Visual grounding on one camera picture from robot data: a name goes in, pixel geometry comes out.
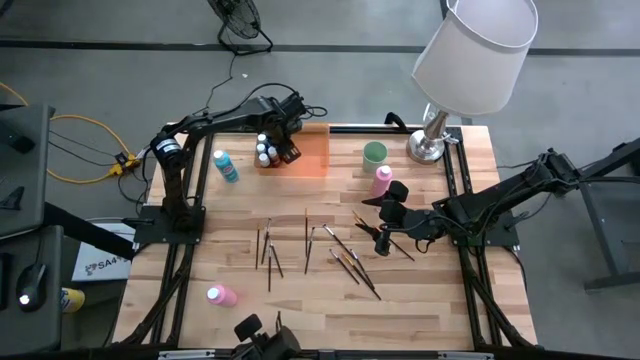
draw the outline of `yellow cable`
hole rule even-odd
[[[76,185],[95,184],[97,182],[100,182],[102,180],[106,180],[106,179],[110,178],[111,176],[113,176],[112,174],[109,173],[109,174],[105,174],[105,175],[103,175],[103,176],[101,176],[99,178],[96,178],[96,179],[76,180],[76,179],[69,179],[69,178],[66,178],[66,177],[62,177],[62,176],[54,173],[50,169],[47,169],[47,173],[49,175],[51,175],[51,177],[53,177],[55,179],[58,179],[60,181],[64,181],[64,182],[67,182],[67,183],[71,183],[71,184],[76,184]]]
[[[28,106],[29,105],[27,100],[25,100],[22,96],[20,96],[20,94],[18,94],[15,90],[13,90],[9,86],[3,84],[1,81],[0,81],[0,87],[5,89],[5,90],[7,90],[8,92],[10,92],[13,96],[15,96],[18,99],[20,99],[20,101],[22,101],[22,105],[24,105],[24,106]]]
[[[29,105],[27,100],[25,100],[17,91],[13,90],[9,86],[7,86],[4,83],[0,82],[0,87],[5,89],[5,90],[7,90],[8,92],[10,92],[13,96],[15,96],[18,99],[20,99],[20,101],[22,102],[22,104],[24,106],[28,106]],[[108,127],[107,125],[101,123],[98,120],[91,119],[91,118],[88,118],[86,116],[81,116],[81,115],[58,115],[58,116],[52,117],[51,121],[59,120],[59,119],[78,119],[78,120],[87,121],[87,122],[92,123],[94,125],[100,126],[101,128],[105,129],[109,134],[111,134],[111,136],[113,136],[118,141],[120,146],[122,146],[124,151],[126,151],[126,153],[127,153],[129,158],[131,158],[131,155],[133,155],[133,154],[131,154],[131,152],[129,151],[127,146],[124,144],[122,139],[120,139],[120,137],[113,130],[111,130],[110,127]],[[60,181],[63,181],[63,182],[67,182],[67,183],[71,183],[71,184],[76,184],[76,185],[95,184],[97,182],[106,180],[106,179],[108,179],[108,178],[110,178],[111,176],[114,175],[112,173],[112,171],[110,170],[107,174],[105,174],[105,175],[103,175],[103,176],[101,176],[99,178],[89,179],[89,180],[76,180],[76,179],[69,179],[69,178],[60,176],[60,175],[54,173],[51,169],[47,169],[47,173],[49,175],[51,175],[53,178],[57,179],[57,180],[60,180]]]
[[[111,136],[113,136],[118,141],[118,143],[120,143],[120,146],[122,146],[124,151],[127,152],[127,155],[131,155],[131,152],[129,151],[127,146],[124,144],[122,139],[120,139],[120,137],[113,130],[111,130],[110,127],[101,123],[100,121],[88,118],[86,116],[81,116],[81,115],[58,115],[58,116],[52,117],[51,121],[59,120],[59,119],[78,119],[78,120],[88,121],[94,125],[100,126],[101,128],[107,130],[107,132],[109,132],[109,134],[111,134]]]

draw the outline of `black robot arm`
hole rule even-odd
[[[432,204],[433,210],[413,210],[402,205],[408,189],[398,181],[394,181],[382,197],[363,203],[381,207],[380,219],[384,223],[374,238],[375,250],[386,256],[390,235],[394,232],[405,233],[416,241],[425,240],[428,244],[452,235],[467,237],[471,244],[484,245],[482,235],[501,214],[541,192],[562,196],[577,189],[579,181],[580,173],[569,159],[549,149],[521,173],[479,193],[436,201]]]
[[[234,129],[266,133],[283,161],[291,163],[301,155],[291,135],[302,129],[300,116],[307,112],[302,100],[297,92],[283,101],[258,96],[231,110],[190,115],[162,128],[149,148],[162,169],[166,194],[162,207],[174,231],[189,231],[194,226],[193,212],[183,190],[182,170],[193,158],[198,142],[207,135]],[[179,133],[187,134],[184,148],[175,139]]]

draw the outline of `wooden table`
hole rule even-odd
[[[474,190],[498,182],[488,129],[467,126],[462,132]],[[412,262],[399,252],[378,256],[371,238],[354,226],[352,210],[370,224],[380,222],[375,208],[360,203],[369,198],[372,182],[362,172],[362,148],[373,137],[387,145],[387,163],[394,178],[410,189],[407,206],[429,208],[433,201],[447,197],[443,163],[424,166],[410,160],[405,152],[406,135],[332,134],[328,175],[315,179],[260,176],[253,164],[255,135],[216,136],[214,149],[231,154],[240,181],[226,184],[215,167],[209,170],[205,234],[195,252],[180,347],[233,348],[238,344],[234,326],[251,313],[258,314],[264,330],[273,334],[276,314],[281,311],[284,325],[307,349],[472,348],[458,254],[450,241],[437,241],[423,255],[411,239],[394,235],[416,258]],[[161,182],[156,169],[151,203],[159,204],[164,196]],[[322,229],[316,231],[309,273],[304,275],[305,208],[310,227],[328,224],[360,254],[383,301],[345,274],[328,251],[339,252],[338,245]],[[254,270],[256,227],[265,226],[269,217],[273,218],[271,235],[284,270],[284,279],[280,279],[274,265],[271,293],[267,292],[267,262]],[[152,245],[133,261],[114,341],[129,335],[156,300],[166,252],[166,245]],[[524,337],[535,342],[517,263],[503,249],[488,249],[487,258],[497,303]],[[207,289],[218,283],[237,292],[240,300],[236,307],[207,302]],[[173,304],[168,309],[164,336]],[[488,339],[484,307],[479,311]]]

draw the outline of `concrete floor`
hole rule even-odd
[[[640,48],[638,1],[537,0],[536,4],[540,30],[535,47]],[[0,36],[214,43],[220,22],[207,6],[195,0],[21,0],[0,19]],[[437,0],[272,0],[257,1],[257,6],[264,30],[280,45],[424,46],[440,22]],[[234,80],[216,92],[213,105],[226,107],[260,83],[280,81],[299,89],[309,104],[327,107],[326,121],[381,123],[388,111],[394,111],[417,123],[425,105],[410,79],[417,54],[389,51],[275,52],[237,59]],[[0,49],[0,81],[31,102],[53,105],[58,114],[82,114],[105,122],[133,151],[146,145],[162,124],[202,107],[208,88],[226,77],[230,60],[224,52]],[[498,163],[528,161],[553,146],[583,165],[640,136],[635,119],[640,110],[635,96],[638,83],[637,57],[529,57],[505,109],[473,123],[490,127]],[[273,89],[269,94],[282,93]],[[0,93],[0,102],[4,101],[14,100]],[[117,149],[112,139],[88,124],[67,120],[53,128],[109,151]],[[65,146],[100,159],[82,148]],[[70,177],[88,178],[104,171],[55,150],[49,163]],[[503,177],[511,173],[501,170]],[[131,194],[142,190],[133,179],[125,182]],[[82,203],[77,201],[79,194]],[[86,217],[135,214],[118,195],[114,181],[77,187],[49,179],[47,197]],[[542,200],[536,197],[516,210],[535,209]],[[606,266],[579,194],[552,199],[537,217],[518,226],[518,234],[540,344],[555,350],[640,357],[635,335],[640,286],[594,295],[582,290],[585,281],[606,275]],[[74,243],[67,245],[66,263],[72,267]],[[110,293],[113,299],[65,319],[65,347],[102,344],[122,287],[94,284],[88,289]]]

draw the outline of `blue bottle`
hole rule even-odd
[[[238,181],[238,172],[231,163],[229,154],[222,150],[216,150],[213,153],[213,164],[220,170],[220,174],[228,183]]]

